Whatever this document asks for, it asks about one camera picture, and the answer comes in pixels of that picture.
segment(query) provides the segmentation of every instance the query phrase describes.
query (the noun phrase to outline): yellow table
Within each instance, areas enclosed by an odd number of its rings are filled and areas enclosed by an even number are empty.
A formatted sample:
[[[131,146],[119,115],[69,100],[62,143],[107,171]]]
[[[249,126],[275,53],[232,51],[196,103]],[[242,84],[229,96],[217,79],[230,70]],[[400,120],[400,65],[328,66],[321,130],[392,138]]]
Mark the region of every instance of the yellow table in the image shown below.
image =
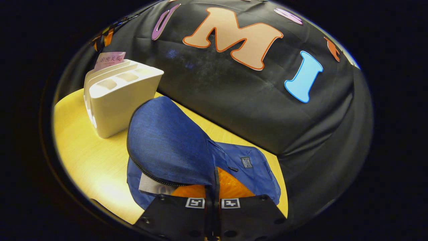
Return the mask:
[[[257,147],[189,109],[177,106],[214,141]],[[70,179],[88,198],[97,200],[115,215],[134,224],[144,210],[134,202],[126,183],[127,130],[107,139],[99,138],[86,112],[83,89],[69,94],[55,105],[53,125],[56,147]],[[266,156],[281,187],[278,208],[287,217],[287,192],[278,159],[258,149]]]

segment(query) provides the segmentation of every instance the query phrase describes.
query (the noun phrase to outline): white plastic holder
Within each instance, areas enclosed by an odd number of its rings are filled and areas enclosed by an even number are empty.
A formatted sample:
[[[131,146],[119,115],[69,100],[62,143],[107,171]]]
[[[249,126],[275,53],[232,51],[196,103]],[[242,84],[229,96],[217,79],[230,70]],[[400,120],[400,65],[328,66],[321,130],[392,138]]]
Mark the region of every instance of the white plastic holder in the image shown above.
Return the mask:
[[[162,70],[132,60],[89,71],[83,98],[98,136],[109,138],[126,129],[134,110],[154,98],[162,75]]]

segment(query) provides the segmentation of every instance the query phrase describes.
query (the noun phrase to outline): peach letter m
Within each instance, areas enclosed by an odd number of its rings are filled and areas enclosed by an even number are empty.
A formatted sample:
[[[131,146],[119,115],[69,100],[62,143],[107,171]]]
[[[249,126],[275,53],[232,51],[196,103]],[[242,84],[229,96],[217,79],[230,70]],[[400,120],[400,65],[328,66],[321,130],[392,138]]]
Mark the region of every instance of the peach letter m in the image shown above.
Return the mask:
[[[239,63],[255,70],[264,68],[263,58],[272,43],[284,35],[276,28],[256,23],[243,28],[238,25],[234,11],[222,8],[207,8],[208,16],[191,36],[183,39],[183,43],[197,48],[207,48],[211,43],[208,36],[215,30],[215,47],[223,52],[244,40],[239,49],[230,55]]]

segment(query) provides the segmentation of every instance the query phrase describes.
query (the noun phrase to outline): black fabric cover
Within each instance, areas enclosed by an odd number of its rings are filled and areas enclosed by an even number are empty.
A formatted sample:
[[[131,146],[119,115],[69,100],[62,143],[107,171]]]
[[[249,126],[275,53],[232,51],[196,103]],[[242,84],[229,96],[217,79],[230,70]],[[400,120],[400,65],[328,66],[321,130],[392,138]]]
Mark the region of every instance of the black fabric cover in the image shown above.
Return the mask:
[[[181,3],[158,40],[151,39],[159,16]],[[183,43],[207,17],[208,7],[236,13],[239,26],[266,23],[283,33],[255,71],[215,49]],[[372,104],[361,71],[340,51],[338,63],[325,35],[312,24],[286,19],[273,10],[292,10],[274,2],[230,0],[162,1],[137,10],[140,16],[124,24],[103,52],[125,51],[125,58],[163,70],[158,92],[214,123],[275,154],[289,198],[289,222],[298,225],[336,199],[360,170],[370,146]],[[308,103],[284,88],[302,62],[300,51],[322,66]],[[84,46],[71,61],[59,87],[59,98],[83,87],[84,75],[98,54]]]

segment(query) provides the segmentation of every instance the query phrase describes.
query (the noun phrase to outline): zipper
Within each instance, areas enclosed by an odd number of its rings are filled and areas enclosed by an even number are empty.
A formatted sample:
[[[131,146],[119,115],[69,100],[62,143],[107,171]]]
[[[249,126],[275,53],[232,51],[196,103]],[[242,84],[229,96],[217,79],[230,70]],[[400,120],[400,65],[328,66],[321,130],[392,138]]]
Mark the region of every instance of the zipper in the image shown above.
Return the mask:
[[[129,132],[129,127],[131,126],[131,121],[132,121],[132,118],[134,117],[134,114],[135,114],[135,112],[142,106],[142,105],[144,105],[144,104],[146,104],[148,101],[150,101],[151,99],[149,99],[149,100],[147,100],[147,101],[145,101],[143,104],[141,104],[141,105],[139,105],[135,110],[134,110],[134,112],[132,113],[132,115],[131,115],[131,118],[130,118],[130,120],[129,120],[129,124],[128,124],[128,132]],[[129,148],[128,148],[128,136],[129,136],[129,133],[127,133],[127,135],[126,135],[126,149],[127,149],[127,151],[128,151],[128,154],[129,154]],[[172,187],[184,187],[184,186],[189,186],[189,184],[184,184],[184,183],[179,183],[179,182],[174,182],[174,181],[168,181],[168,180],[164,180],[164,179],[160,179],[160,178],[156,178],[156,177],[154,177],[154,176],[152,176],[148,171],[146,171],[137,161],[135,161],[134,160],[134,158],[131,156],[131,155],[129,155],[129,157],[131,158],[131,160],[132,160],[132,162],[138,167],[138,169],[140,169],[140,171],[142,172],[142,173],[144,173],[144,175],[146,175],[146,176],[148,176],[150,179],[152,179],[152,180],[154,180],[155,182],[158,182],[158,183],[160,183],[160,184],[163,184],[163,185],[167,185],[167,186],[172,186]]]

